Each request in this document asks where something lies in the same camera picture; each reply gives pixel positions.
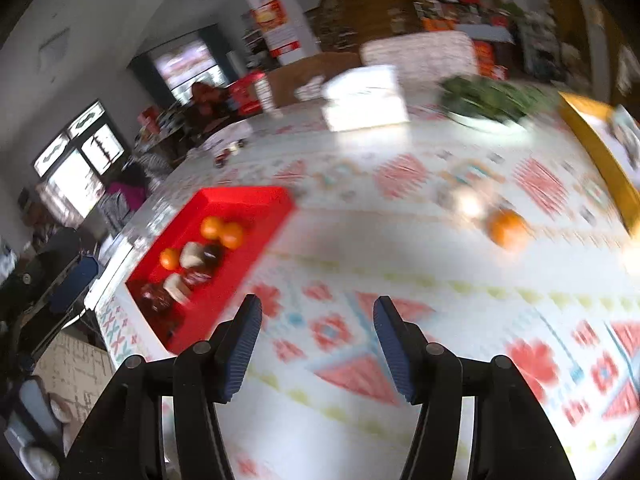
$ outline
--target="curtain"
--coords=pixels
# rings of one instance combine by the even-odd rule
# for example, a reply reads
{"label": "curtain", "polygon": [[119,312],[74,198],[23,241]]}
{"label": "curtain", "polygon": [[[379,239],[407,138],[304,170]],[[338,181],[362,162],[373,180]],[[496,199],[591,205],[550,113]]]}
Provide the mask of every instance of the curtain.
{"label": "curtain", "polygon": [[162,79],[162,76],[148,54],[140,54],[140,56],[133,58],[131,63],[129,63],[129,68],[162,110],[167,110],[174,104],[174,95],[164,82],[164,79]]}
{"label": "curtain", "polygon": [[64,227],[77,228],[84,217],[78,212],[62,190],[53,182],[42,182],[35,187],[40,200],[56,219]]}
{"label": "curtain", "polygon": [[213,59],[216,60],[216,63],[225,75],[226,80],[228,80],[230,84],[238,81],[238,74],[236,73],[236,70],[234,70],[233,65],[231,65],[229,58],[226,56],[226,53],[230,52],[232,48],[220,32],[218,26],[213,24],[209,25],[209,27],[201,28],[198,31],[198,34],[202,41],[207,45],[210,54],[213,56]]}

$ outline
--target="ceiling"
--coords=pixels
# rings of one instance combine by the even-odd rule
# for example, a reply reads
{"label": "ceiling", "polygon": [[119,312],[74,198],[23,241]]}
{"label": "ceiling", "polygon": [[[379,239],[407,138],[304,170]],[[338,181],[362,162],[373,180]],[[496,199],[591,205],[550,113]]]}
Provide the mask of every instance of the ceiling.
{"label": "ceiling", "polygon": [[[0,150],[11,146],[40,108],[88,71],[124,69],[150,30],[158,28],[154,16],[165,1],[33,0],[0,50]],[[177,0],[167,0],[165,9],[172,8],[171,1],[176,5]],[[193,7],[198,5],[194,0]],[[176,12],[172,20],[178,19]],[[40,47],[66,28],[62,59],[42,68]]]}
{"label": "ceiling", "polygon": [[177,36],[209,25],[225,0],[164,0],[145,28],[138,52],[146,52]]}

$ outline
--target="red tray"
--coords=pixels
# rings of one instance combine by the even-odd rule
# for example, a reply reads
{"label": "red tray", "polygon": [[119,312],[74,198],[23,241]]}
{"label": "red tray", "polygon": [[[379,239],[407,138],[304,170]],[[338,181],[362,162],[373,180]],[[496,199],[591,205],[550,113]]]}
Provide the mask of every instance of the red tray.
{"label": "red tray", "polygon": [[293,208],[293,200],[283,187],[209,187],[199,190],[182,208],[127,280],[136,302],[145,283],[162,283],[171,273],[160,266],[162,250],[181,250],[187,242],[207,243],[200,236],[205,216],[238,222],[244,228],[244,243],[235,251],[225,251],[214,277],[194,289],[188,304],[176,303],[168,314],[156,314],[138,304],[168,351],[179,354],[195,341],[209,337],[227,301]]}

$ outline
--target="patterned tablecloth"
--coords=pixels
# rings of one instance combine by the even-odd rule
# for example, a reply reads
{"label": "patterned tablecloth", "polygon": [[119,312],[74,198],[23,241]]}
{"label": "patterned tablecloth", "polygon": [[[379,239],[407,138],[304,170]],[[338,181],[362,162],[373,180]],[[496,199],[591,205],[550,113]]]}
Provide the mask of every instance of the patterned tablecloth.
{"label": "patterned tablecloth", "polygon": [[[628,235],[586,152],[554,113],[498,137],[449,121],[433,101],[411,95],[407,126],[343,134],[326,130],[314,104],[259,116],[226,168],[191,158],[126,228],[133,249],[108,269],[97,305],[117,365],[167,356],[119,283],[196,190],[281,184],[296,197],[221,319],[246,293],[260,296],[248,376],[218,409],[236,478],[399,477],[418,410],[396,392],[373,330],[380,294],[457,355],[509,355],[578,479],[597,478],[635,423],[640,297],[622,264]],[[530,223],[525,251],[505,252],[438,205],[444,186],[473,179],[493,181]],[[465,403],[456,479],[466,478],[472,412]],[[170,422],[168,399],[164,414]]]}

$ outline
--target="chair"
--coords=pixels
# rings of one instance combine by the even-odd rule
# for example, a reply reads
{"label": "chair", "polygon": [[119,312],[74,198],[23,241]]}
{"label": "chair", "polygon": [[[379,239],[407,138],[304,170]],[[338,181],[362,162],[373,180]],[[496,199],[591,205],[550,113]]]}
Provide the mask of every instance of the chair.
{"label": "chair", "polygon": [[127,204],[127,199],[121,192],[105,193],[96,204],[102,214],[109,233],[116,237],[133,216],[133,211]]}
{"label": "chair", "polygon": [[[94,257],[82,252],[80,235],[62,228],[0,286],[0,319],[7,332],[0,356],[0,440],[34,478],[57,476],[72,440],[67,426],[72,415],[47,395],[33,371],[98,271]],[[5,472],[4,462],[11,460],[7,446],[0,452]],[[15,460],[11,464],[15,469]]]}
{"label": "chair", "polygon": [[365,65],[395,65],[403,87],[433,87],[447,77],[478,74],[473,41],[456,30],[369,41],[360,57]]}

